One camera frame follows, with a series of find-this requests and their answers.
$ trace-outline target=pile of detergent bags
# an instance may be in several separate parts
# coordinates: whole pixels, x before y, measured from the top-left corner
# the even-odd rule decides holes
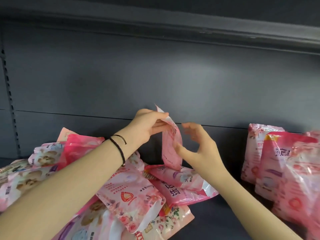
[[[304,134],[250,124],[241,179],[273,201],[272,212],[320,240],[320,131]]]
[[[194,219],[188,205],[218,195],[193,169],[182,167],[172,146],[174,140],[182,143],[181,134],[171,118],[165,121],[172,127],[162,135],[164,165],[147,165],[136,151],[53,239],[166,240]],[[0,169],[0,211],[104,140],[63,128],[57,142]]]

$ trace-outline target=panel seam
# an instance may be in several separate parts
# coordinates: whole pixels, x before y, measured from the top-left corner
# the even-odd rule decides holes
[[[7,96],[8,96],[8,103],[9,103],[9,111],[10,111],[10,116],[11,116],[11,123],[12,123],[12,128],[13,128],[13,133],[14,133],[14,139],[15,139],[15,144],[16,144],[16,149],[17,149],[17,155],[18,158],[21,158],[21,150],[20,150],[20,143],[19,143],[19,137],[18,137],[18,130],[17,130],[17,123],[15,119],[15,109],[13,106],[13,98],[10,90],[10,80],[8,76],[8,70],[7,70],[7,61],[6,61],[6,53],[4,50],[4,44],[3,44],[3,29],[1,28],[1,61],[2,61],[2,69],[3,69],[3,74],[4,74],[4,82],[6,86],[6,91],[7,91]]]

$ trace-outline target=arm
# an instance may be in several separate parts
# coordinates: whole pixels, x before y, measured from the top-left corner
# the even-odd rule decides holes
[[[175,143],[176,152],[218,190],[254,240],[302,240],[228,173],[216,143],[201,125],[186,123],[182,126],[200,146],[198,152],[194,153]]]
[[[168,113],[139,110],[113,140],[127,159],[150,135],[168,128]],[[0,239],[52,239],[122,165],[116,146],[107,140],[19,198],[0,216]]]

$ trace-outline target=flower illustration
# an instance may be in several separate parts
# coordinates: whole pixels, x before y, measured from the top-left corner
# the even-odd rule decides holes
[[[129,223],[129,217],[123,216],[120,218],[120,221],[123,225],[127,225]]]
[[[171,218],[171,221],[172,221],[172,223],[173,223],[174,225],[177,223],[177,219],[174,218],[174,217]]]
[[[134,233],[136,230],[137,230],[136,224],[131,223],[131,224],[129,225],[129,227],[128,227],[128,231],[129,231],[130,233]]]

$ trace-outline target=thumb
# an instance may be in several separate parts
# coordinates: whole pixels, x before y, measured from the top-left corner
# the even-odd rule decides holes
[[[174,150],[176,151],[176,153],[180,157],[182,157],[184,160],[186,160],[187,163],[189,163],[190,165],[195,160],[197,153],[190,152],[189,150],[187,150],[185,147],[183,147],[181,144],[179,144],[176,141],[173,142],[173,147],[174,147]]]

